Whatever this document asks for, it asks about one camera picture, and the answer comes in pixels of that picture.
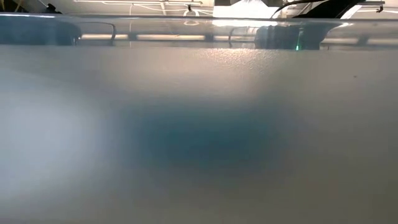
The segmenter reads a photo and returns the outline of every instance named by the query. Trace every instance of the ceiling light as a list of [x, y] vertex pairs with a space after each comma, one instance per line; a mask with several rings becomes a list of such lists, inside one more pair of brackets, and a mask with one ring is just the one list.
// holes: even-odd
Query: ceiling light
[[[129, 36], [127, 34], [116, 34], [115, 40], [128, 40]], [[112, 39], [112, 34], [83, 34], [81, 40], [110, 40]]]
[[204, 40], [204, 35], [138, 34], [139, 40]]
[[356, 44], [357, 38], [325, 38], [321, 44]]
[[[232, 6], [215, 6], [213, 17], [218, 18], [242, 18], [242, 19], [270, 19], [278, 7], [268, 7], [261, 0], [241, 0]], [[216, 26], [254, 26], [264, 25], [264, 21], [244, 21], [244, 20], [214, 20]]]
[[341, 19], [349, 19], [349, 18], [351, 18], [351, 16], [353, 16], [354, 13], [356, 11], [358, 11], [361, 7], [362, 6], [359, 6], [359, 5], [356, 5], [356, 6], [352, 7], [346, 13], [344, 13], [344, 15], [341, 17]]

